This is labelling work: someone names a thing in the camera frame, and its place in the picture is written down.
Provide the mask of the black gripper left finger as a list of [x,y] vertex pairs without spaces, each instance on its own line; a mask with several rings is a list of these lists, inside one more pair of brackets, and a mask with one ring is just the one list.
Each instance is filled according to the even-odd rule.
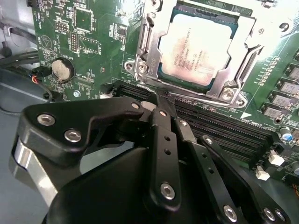
[[31,105],[20,115],[9,168],[51,206],[66,184],[82,176],[79,164],[92,144],[133,141],[148,152],[145,198],[157,207],[181,205],[174,102],[153,93],[131,97]]

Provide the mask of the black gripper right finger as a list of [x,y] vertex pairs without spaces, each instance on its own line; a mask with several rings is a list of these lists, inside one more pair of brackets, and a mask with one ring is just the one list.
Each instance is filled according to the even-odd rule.
[[213,224],[290,224],[287,213],[208,135],[195,139],[176,118],[179,140],[198,171]]

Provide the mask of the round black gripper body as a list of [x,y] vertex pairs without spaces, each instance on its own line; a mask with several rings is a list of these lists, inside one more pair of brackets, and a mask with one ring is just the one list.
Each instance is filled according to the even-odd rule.
[[182,203],[160,213],[144,202],[148,152],[130,149],[66,184],[55,196],[49,224],[216,224],[197,172],[179,162]]

